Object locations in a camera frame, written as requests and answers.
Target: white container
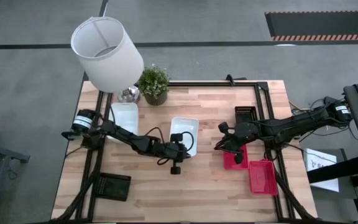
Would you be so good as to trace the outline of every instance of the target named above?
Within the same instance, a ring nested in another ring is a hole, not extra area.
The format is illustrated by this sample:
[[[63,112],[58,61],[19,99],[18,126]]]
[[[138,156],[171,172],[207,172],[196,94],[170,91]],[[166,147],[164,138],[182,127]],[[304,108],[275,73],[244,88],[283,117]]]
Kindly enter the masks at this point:
[[[122,24],[110,17],[90,18],[74,31],[71,48],[99,90],[125,90],[138,81],[144,64]]]
[[[138,135],[139,110],[137,105],[135,103],[113,103],[111,108],[116,118],[116,125]],[[114,121],[111,113],[109,114],[109,120]],[[107,137],[114,142],[120,142],[111,136]]]
[[[198,135],[198,120],[194,118],[180,118],[174,117],[171,121],[171,134],[182,133],[185,131],[190,132],[194,137],[193,147],[187,152],[191,156],[197,154],[197,135]],[[191,146],[191,136],[189,134],[183,134],[182,143],[187,149]]]

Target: wooden tabletop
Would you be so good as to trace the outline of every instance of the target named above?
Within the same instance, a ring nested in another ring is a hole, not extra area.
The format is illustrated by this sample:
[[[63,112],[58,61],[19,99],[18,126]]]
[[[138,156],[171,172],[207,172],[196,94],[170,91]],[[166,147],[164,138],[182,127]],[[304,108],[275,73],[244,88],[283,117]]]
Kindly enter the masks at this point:
[[[290,105],[281,80],[267,81],[275,118],[291,116]],[[84,82],[78,109],[94,109],[98,91]],[[268,118],[264,105],[265,117]],[[138,102],[139,134],[151,128],[161,128],[169,139],[173,117],[196,118],[200,121],[197,155],[180,164],[181,174],[171,175],[171,162],[156,164],[157,158],[140,156],[126,144],[106,140],[101,172],[132,177],[126,202],[96,200],[96,222],[255,222],[276,221],[271,196],[250,192],[248,170],[224,170],[223,152],[214,145],[222,138],[218,124],[227,121],[234,125],[235,106],[256,106],[252,87],[171,87],[168,100],[161,106],[150,106],[144,98]],[[69,143],[68,152],[81,141]],[[247,145],[251,161],[263,159],[264,144],[255,141]],[[306,175],[301,152],[286,148],[283,151],[290,188],[307,209],[316,216],[316,209]],[[86,149],[66,158],[52,218],[61,215],[78,193],[83,175]],[[286,206],[281,192],[282,207]],[[84,217],[88,209],[88,197]]]

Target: green plant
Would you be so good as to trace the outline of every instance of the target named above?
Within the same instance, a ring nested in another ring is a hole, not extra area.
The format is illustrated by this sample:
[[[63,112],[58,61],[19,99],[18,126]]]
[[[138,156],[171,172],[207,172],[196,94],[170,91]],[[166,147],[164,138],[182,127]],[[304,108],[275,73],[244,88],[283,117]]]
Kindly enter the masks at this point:
[[[167,71],[158,66],[145,67],[138,84],[143,95],[157,99],[168,91],[169,77]]]

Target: red container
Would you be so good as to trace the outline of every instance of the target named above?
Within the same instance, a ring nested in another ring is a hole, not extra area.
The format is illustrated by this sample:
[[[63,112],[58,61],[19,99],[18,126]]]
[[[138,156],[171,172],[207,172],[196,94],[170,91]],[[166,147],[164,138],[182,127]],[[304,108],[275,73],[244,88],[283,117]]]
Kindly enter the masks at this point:
[[[236,164],[234,161],[234,154],[230,152],[223,152],[223,167],[227,170],[242,170],[242,169],[248,169],[248,152],[247,152],[247,146],[243,145],[241,146],[241,150],[244,151],[243,160],[240,164]]]
[[[249,162],[249,184],[253,194],[276,195],[277,183],[272,161]]]

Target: plant pot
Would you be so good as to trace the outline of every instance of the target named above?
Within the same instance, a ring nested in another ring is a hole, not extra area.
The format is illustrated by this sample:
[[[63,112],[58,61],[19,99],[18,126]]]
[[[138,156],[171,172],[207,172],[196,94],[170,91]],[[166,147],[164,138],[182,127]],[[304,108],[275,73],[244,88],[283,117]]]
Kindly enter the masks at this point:
[[[163,104],[163,103],[165,103],[166,102],[166,100],[167,100],[167,98],[168,98],[168,93],[167,92],[165,92],[165,93],[162,93],[161,95],[159,95],[158,97],[157,97],[157,99],[156,98],[154,98],[154,97],[152,97],[152,96],[150,96],[150,95],[144,95],[144,98],[146,99],[146,102],[148,103],[148,104],[150,104],[150,105],[152,105],[152,106],[159,106],[159,105],[161,105],[161,104]]]

